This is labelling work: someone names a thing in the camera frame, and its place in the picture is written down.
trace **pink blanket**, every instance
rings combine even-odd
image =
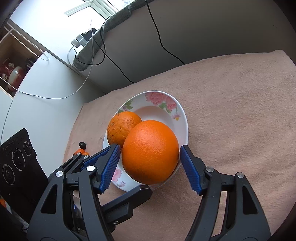
[[[296,201],[296,67],[289,57],[277,50],[210,58],[113,91],[83,106],[65,160],[80,141],[91,154],[101,150],[114,113],[149,90],[167,92],[181,103],[195,156],[221,173],[245,173],[275,232]],[[104,204],[121,194],[110,184],[99,199]],[[118,241],[184,240],[200,200],[180,167],[112,235]],[[224,208],[225,195],[214,234],[221,228]]]

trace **orange object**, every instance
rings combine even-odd
[[[131,129],[140,122],[142,122],[141,118],[134,112],[124,111],[116,114],[110,120],[107,128],[107,139],[109,145],[119,144],[122,148]]]
[[[2,206],[6,208],[5,200],[4,199],[0,199],[0,204],[2,204]]]
[[[177,166],[178,158],[177,137],[167,125],[155,120],[135,126],[122,148],[124,170],[147,185],[164,182]]]
[[[78,149],[77,151],[75,151],[74,155],[77,155],[78,152],[84,153],[85,150],[83,150],[83,149],[80,148],[80,149]]]

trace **camera lens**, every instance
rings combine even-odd
[[[24,151],[27,156],[30,156],[32,153],[31,146],[30,146],[29,142],[27,142],[27,141],[24,142]]]
[[[22,171],[24,169],[24,167],[25,167],[25,159],[24,159],[24,155],[22,154],[20,149],[16,149],[12,153],[12,161],[13,161],[14,166],[19,171]]]
[[[14,184],[14,182],[15,182],[15,174],[14,174],[12,168],[9,165],[7,165],[7,164],[3,165],[2,174],[3,174],[3,177],[4,177],[5,181],[9,185]]]

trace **floral plate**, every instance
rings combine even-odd
[[[188,144],[188,123],[185,112],[179,102],[171,95],[162,91],[143,92],[129,99],[115,114],[123,111],[135,112],[143,121],[156,120],[166,124],[175,133],[179,147]],[[103,149],[108,146],[106,131]],[[156,189],[166,183],[178,170],[180,164],[181,162],[178,160],[178,164],[169,178],[163,183],[150,185],[151,189]],[[121,157],[113,175],[112,183],[126,192],[141,185],[125,172]]]

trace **silver screw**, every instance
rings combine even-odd
[[[244,174],[243,174],[242,172],[238,172],[238,173],[237,173],[237,176],[238,176],[239,178],[244,178]]]
[[[56,176],[57,177],[61,177],[63,175],[63,172],[62,171],[58,171],[58,172],[56,172]]]
[[[207,172],[213,172],[214,171],[214,168],[213,167],[206,167],[205,170]]]
[[[87,169],[87,171],[92,172],[96,168],[95,168],[95,166],[88,166],[86,169]]]

